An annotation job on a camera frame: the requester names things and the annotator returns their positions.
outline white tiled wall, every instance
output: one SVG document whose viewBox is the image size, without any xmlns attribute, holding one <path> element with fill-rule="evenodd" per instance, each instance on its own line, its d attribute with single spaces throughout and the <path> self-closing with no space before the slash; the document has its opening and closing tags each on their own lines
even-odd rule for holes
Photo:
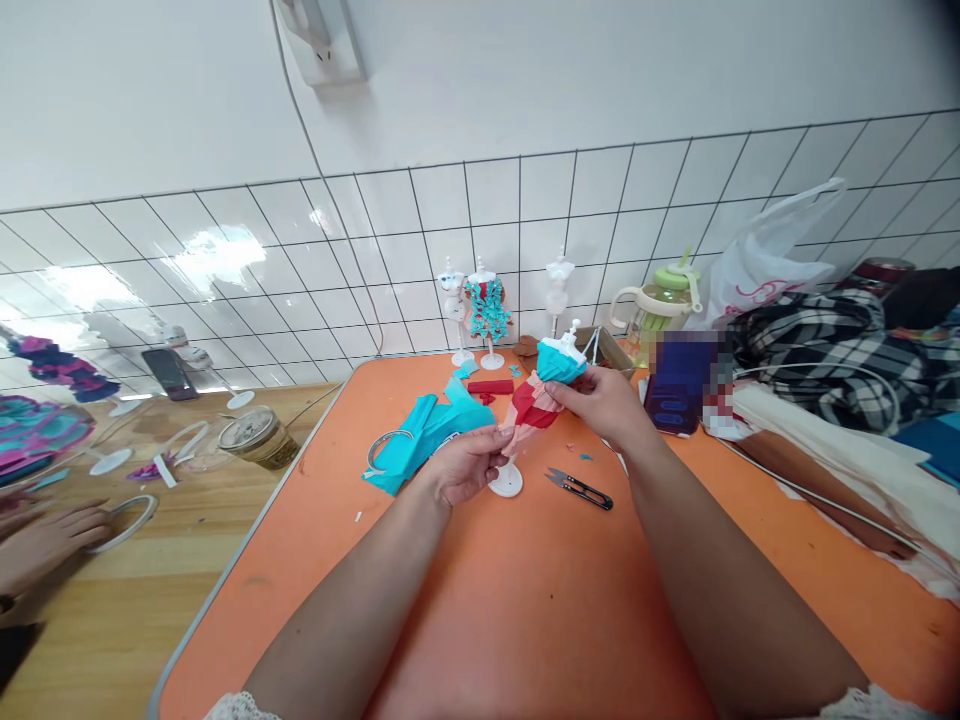
<svg viewBox="0 0 960 720">
<path fill-rule="evenodd" d="M 0 321 L 157 392 L 140 352 L 182 325 L 220 378 L 340 380 L 378 354 L 456 347 L 434 276 L 500 274 L 519 334 L 549 330 L 544 266 L 577 264 L 561 319 L 604 322 L 616 290 L 692 248 L 701 271 L 749 218 L 839 175 L 843 201 L 790 254 L 960 264 L 960 111 L 466 161 L 0 215 Z M 0 389 L 31 388 L 0 358 Z M 26 392 L 66 399 L 62 388 Z"/>
</svg>

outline orange table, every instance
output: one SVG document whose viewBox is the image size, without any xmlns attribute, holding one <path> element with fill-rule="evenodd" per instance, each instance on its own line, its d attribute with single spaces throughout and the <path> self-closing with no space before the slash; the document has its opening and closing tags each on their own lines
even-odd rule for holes
<svg viewBox="0 0 960 720">
<path fill-rule="evenodd" d="M 360 478 L 367 448 L 418 395 L 442 399 L 452 370 L 447 355 L 357 370 L 170 660 L 151 717 L 202 717 L 240 690 L 297 606 L 392 501 Z M 503 368 L 473 379 L 506 377 Z M 494 404 L 498 418 L 507 402 Z M 702 432 L 670 443 L 873 681 L 933 710 L 960 704 L 956 608 Z M 709 716 L 616 457 L 564 413 L 517 465 L 519 496 L 484 491 L 454 513 L 370 715 Z M 613 510 L 552 485 L 550 465 L 610 495 Z"/>
</svg>

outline plastic bag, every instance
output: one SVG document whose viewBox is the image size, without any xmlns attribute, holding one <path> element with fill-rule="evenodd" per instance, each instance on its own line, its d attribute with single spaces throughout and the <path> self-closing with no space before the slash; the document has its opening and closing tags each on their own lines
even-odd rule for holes
<svg viewBox="0 0 960 720">
<path fill-rule="evenodd" d="M 685 330 L 719 330 L 733 318 L 769 305 L 785 292 L 812 289 L 835 268 L 786 257 L 817 221 L 836 207 L 847 182 L 822 185 L 771 205 L 741 228 L 700 281 L 703 310 L 687 318 Z"/>
</svg>

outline plaid fabric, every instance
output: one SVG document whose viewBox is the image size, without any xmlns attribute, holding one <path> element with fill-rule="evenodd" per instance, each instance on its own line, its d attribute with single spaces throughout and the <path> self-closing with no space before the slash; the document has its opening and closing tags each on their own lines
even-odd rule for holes
<svg viewBox="0 0 960 720">
<path fill-rule="evenodd" d="M 884 330 L 880 301 L 862 290 L 785 293 L 734 320 L 734 358 L 746 368 L 823 363 L 752 373 L 784 400 L 835 425 L 883 432 L 893 402 L 883 385 L 844 363 L 887 380 L 900 400 L 900 426 L 960 410 L 960 339 L 906 340 Z"/>
</svg>

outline thread snips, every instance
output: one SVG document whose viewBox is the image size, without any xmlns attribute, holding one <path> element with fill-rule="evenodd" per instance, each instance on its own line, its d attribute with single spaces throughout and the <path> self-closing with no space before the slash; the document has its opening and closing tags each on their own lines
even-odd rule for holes
<svg viewBox="0 0 960 720">
<path fill-rule="evenodd" d="M 613 507 L 613 499 L 609 495 L 604 495 L 599 490 L 580 482 L 575 477 L 567 475 L 562 470 L 557 470 L 556 468 L 547 468 L 547 470 L 549 472 L 544 473 L 544 477 L 557 487 L 569 490 L 574 495 L 579 495 L 584 500 L 589 500 L 604 510 L 610 510 Z"/>
</svg>

